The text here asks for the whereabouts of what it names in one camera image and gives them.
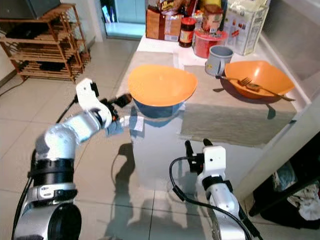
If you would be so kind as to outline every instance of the black cable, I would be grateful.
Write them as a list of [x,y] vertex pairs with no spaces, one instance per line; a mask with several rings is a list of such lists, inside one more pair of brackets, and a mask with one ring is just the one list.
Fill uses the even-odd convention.
[[24,189],[22,191],[22,194],[20,196],[18,205],[16,206],[16,210],[15,210],[15,214],[14,214],[14,220],[13,220],[13,228],[12,228],[12,234],[11,234],[11,239],[14,240],[14,236],[15,236],[15,230],[16,230],[16,226],[19,220],[19,216],[21,213],[21,209],[22,209],[22,205],[25,201],[25,197],[27,195],[28,189],[30,188],[30,185],[32,183],[32,177],[28,177],[28,181],[26,182]]
[[78,102],[78,97],[77,95],[74,96],[74,99],[72,102],[69,103],[69,105],[65,108],[65,110],[61,113],[57,121],[55,122],[56,124],[60,123],[61,119],[64,117],[64,115],[68,112],[68,110],[72,107],[73,104],[76,104]]
[[[5,91],[4,93],[10,91],[11,89],[17,87],[17,86],[14,86],[10,89],[8,89],[7,91]],[[56,124],[59,123],[61,121],[61,119],[64,117],[64,115],[67,113],[67,111],[71,108],[71,106],[75,103],[78,102],[78,97],[77,95],[74,96],[74,99],[72,100],[72,102],[69,103],[69,105],[65,108],[65,110],[62,112],[62,114],[59,116],[59,118],[57,119],[57,121],[55,122]],[[32,157],[31,157],[31,168],[33,168],[34,164],[35,164],[35,161],[36,161],[36,150],[34,149],[33,152],[32,152]],[[16,206],[16,210],[15,210],[15,214],[14,214],[14,220],[13,220],[13,228],[12,228],[12,234],[11,234],[11,240],[14,240],[14,235],[15,235],[15,230],[16,230],[16,226],[17,226],[17,223],[18,223],[18,220],[19,220],[19,216],[20,216],[20,213],[21,213],[21,210],[22,210],[22,205],[25,201],[25,198],[26,198],[26,195],[27,195],[27,192],[30,188],[30,185],[32,183],[32,180],[33,178],[31,176],[29,176],[28,174],[28,180],[24,186],[24,189],[22,191],[22,194],[20,196],[20,199],[19,199],[19,202],[18,202],[18,205]]]
[[25,82],[25,81],[22,81],[22,82],[19,83],[18,85],[15,85],[15,86],[13,86],[13,87],[10,87],[8,90],[6,90],[6,91],[4,91],[3,93],[1,93],[1,94],[0,94],[0,97],[1,97],[3,94],[9,92],[10,90],[12,90],[12,89],[14,89],[14,88],[16,88],[16,87],[21,86],[24,82]]
[[175,192],[175,194],[177,194],[178,197],[182,201],[186,200],[187,202],[189,202],[191,204],[195,204],[195,205],[199,205],[199,206],[206,207],[206,208],[209,208],[209,209],[213,209],[213,210],[216,210],[216,211],[218,211],[220,213],[223,213],[223,214],[227,215],[228,217],[232,218],[242,228],[242,230],[244,231],[245,238],[247,240],[252,240],[251,235],[250,235],[248,229],[246,228],[246,226],[238,218],[236,218],[234,215],[232,215],[230,212],[227,212],[227,211],[225,211],[225,210],[223,210],[223,209],[221,209],[219,207],[212,206],[212,205],[209,205],[207,203],[199,202],[199,201],[193,200],[191,198],[188,198],[187,195],[176,185],[174,177],[173,177],[173,174],[172,174],[172,167],[178,161],[189,160],[189,159],[193,159],[193,157],[187,157],[187,156],[179,157],[179,158],[176,158],[175,160],[173,160],[170,163],[169,176],[170,176],[170,180],[171,180],[171,183],[173,185],[173,191]]

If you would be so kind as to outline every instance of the cardboard box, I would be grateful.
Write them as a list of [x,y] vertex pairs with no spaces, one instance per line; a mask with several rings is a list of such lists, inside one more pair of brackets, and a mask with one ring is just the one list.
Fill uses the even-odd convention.
[[146,10],[146,37],[177,42],[181,28],[181,14],[162,15],[159,11]]
[[224,19],[224,31],[228,33],[225,45],[240,55],[254,52],[268,13],[268,6],[260,6],[257,11],[228,8]]

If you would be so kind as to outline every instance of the doorway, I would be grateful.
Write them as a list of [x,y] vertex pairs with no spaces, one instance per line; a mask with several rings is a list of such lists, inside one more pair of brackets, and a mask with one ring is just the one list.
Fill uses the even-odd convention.
[[100,0],[108,37],[139,39],[146,30],[145,0]]

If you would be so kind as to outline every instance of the white box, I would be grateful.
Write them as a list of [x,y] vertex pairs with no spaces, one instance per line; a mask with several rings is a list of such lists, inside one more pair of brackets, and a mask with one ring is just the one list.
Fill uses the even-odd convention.
[[263,5],[257,11],[249,11],[232,7],[228,3],[223,29],[228,33],[225,45],[240,55],[252,53],[255,50],[268,9],[268,6]]

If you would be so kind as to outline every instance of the food package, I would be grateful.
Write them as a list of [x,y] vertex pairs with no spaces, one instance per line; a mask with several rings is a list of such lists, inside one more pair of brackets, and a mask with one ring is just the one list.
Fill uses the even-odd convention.
[[204,13],[200,10],[196,10],[195,13],[192,14],[192,17],[195,19],[195,29],[200,29],[202,25]]
[[221,0],[199,0],[198,1],[198,7],[202,12],[205,11],[205,5],[208,5],[208,4],[216,4],[219,7],[221,7]]
[[187,16],[192,16],[196,12],[198,0],[186,0],[185,1],[185,12]]
[[255,50],[269,7],[266,0],[228,0],[223,30],[225,45],[240,55]]
[[210,34],[215,34],[220,27],[224,10],[216,4],[204,6],[202,29]]
[[146,10],[146,37],[177,42],[181,28],[181,14],[163,15],[156,9]]
[[158,0],[159,11],[163,15],[175,15],[179,12],[186,0]]

